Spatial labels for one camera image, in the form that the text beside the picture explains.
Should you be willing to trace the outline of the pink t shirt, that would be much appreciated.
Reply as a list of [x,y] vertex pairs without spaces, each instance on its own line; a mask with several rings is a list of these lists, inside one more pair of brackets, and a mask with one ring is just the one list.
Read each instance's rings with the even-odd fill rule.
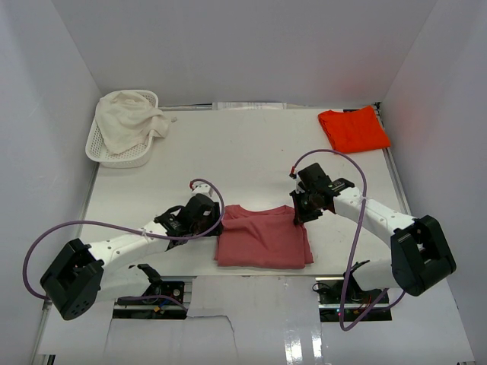
[[229,205],[222,223],[214,256],[220,267],[298,270],[314,263],[307,230],[294,223],[292,207],[248,211]]

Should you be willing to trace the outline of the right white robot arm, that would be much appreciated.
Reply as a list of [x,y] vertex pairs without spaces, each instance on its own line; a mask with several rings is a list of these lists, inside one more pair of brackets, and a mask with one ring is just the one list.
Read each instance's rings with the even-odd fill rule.
[[367,259],[351,267],[343,284],[345,297],[361,303],[372,290],[400,288],[417,297],[452,275],[457,263],[440,223],[432,216],[402,214],[366,199],[353,182],[331,180],[318,163],[291,172],[294,222],[315,221],[325,211],[354,221],[378,237],[389,249],[388,259]]

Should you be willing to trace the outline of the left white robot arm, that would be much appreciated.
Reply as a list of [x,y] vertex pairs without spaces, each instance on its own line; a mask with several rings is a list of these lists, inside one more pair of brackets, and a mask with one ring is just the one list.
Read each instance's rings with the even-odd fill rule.
[[97,243],[69,241],[40,284],[64,320],[78,318],[102,300],[182,306],[182,298],[175,296],[157,270],[142,259],[196,237],[219,236],[222,231],[220,203],[197,193],[186,205],[169,208],[138,233]]

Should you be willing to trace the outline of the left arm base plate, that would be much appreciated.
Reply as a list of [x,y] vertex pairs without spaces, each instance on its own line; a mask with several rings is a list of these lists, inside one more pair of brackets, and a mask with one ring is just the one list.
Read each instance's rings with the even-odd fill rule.
[[185,319],[186,283],[165,280],[149,264],[138,264],[137,269],[148,279],[148,286],[139,297],[116,300],[114,319],[177,320]]

